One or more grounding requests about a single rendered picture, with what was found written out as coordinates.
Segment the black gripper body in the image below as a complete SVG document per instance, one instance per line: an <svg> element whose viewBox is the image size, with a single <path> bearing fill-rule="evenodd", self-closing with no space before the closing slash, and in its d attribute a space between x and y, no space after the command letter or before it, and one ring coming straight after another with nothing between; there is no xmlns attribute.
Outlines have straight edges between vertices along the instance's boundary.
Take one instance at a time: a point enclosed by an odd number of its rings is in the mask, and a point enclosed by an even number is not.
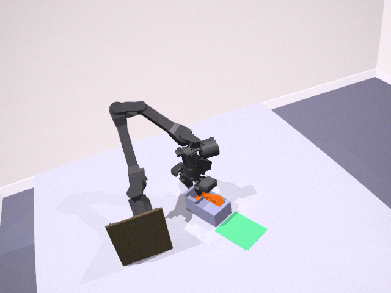
<svg viewBox="0 0 391 293"><path fill-rule="evenodd" d="M177 165L171 168L171 175L174 177L180 176L181 179L188 179L197 183L199 190L205 193L212 191L217 186L217 180L210 176L201 176L200 165L202 162L198 162L196 165L188 167L179 162ZM179 174L178 174L179 173Z"/></svg>

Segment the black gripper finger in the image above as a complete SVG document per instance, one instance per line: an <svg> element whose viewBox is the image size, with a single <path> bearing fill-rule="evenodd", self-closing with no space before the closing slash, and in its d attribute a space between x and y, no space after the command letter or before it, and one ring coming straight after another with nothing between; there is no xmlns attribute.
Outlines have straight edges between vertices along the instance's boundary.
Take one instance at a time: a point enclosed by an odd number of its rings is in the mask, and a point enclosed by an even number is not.
<svg viewBox="0 0 391 293"><path fill-rule="evenodd" d="M181 178L179 178L179 180L180 180L188 189L190 189L190 188L193 186L193 181L190 181L190 180L188 180L188 179L183 180L183 179L181 179Z"/></svg>
<svg viewBox="0 0 391 293"><path fill-rule="evenodd" d="M199 190L199 187L197 185L195 185L193 188L194 188L195 192L198 194L198 196L201 196L202 191Z"/></svg>

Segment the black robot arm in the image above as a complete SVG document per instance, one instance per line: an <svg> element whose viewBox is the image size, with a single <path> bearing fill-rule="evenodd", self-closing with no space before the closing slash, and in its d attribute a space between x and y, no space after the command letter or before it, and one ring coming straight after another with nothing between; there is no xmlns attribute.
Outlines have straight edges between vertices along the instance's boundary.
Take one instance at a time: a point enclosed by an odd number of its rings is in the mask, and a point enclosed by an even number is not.
<svg viewBox="0 0 391 293"><path fill-rule="evenodd" d="M202 162L200 165L202 175L205 175L206 171L211 170L212 161L208 160L208 158L220 155L219 145L214 137L200 140L188 127L172 122L143 101L128 101L124 103L117 101L109 106L109 112L117 128L128 166L130 186L126 191L126 195L130 198L128 201L133 216L151 211L152 205L146 194L143 194L148 178L145 175L144 167L139 168L137 164L128 131L127 118L142 115L167 132L177 144L184 146L175 150L177 157L182 157L183 165L191 167L199 161ZM197 152L199 152L199 155Z"/></svg>

